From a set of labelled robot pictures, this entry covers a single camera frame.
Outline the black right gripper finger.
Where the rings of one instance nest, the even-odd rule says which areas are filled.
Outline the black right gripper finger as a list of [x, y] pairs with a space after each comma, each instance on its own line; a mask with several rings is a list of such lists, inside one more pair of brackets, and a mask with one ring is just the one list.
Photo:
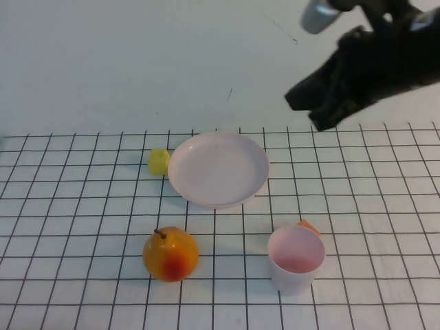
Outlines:
[[355, 113], [375, 104], [375, 100], [354, 93], [308, 93], [308, 117], [318, 131], [336, 128]]
[[293, 111], [336, 111], [342, 105], [340, 96], [343, 62], [328, 61], [310, 76], [293, 86], [285, 100]]

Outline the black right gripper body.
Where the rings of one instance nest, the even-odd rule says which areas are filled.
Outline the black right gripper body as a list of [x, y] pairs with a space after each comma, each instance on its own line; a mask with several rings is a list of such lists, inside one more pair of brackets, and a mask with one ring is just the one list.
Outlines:
[[381, 100], [439, 82], [439, 23], [408, 23], [392, 34], [357, 27], [338, 41], [331, 91]]

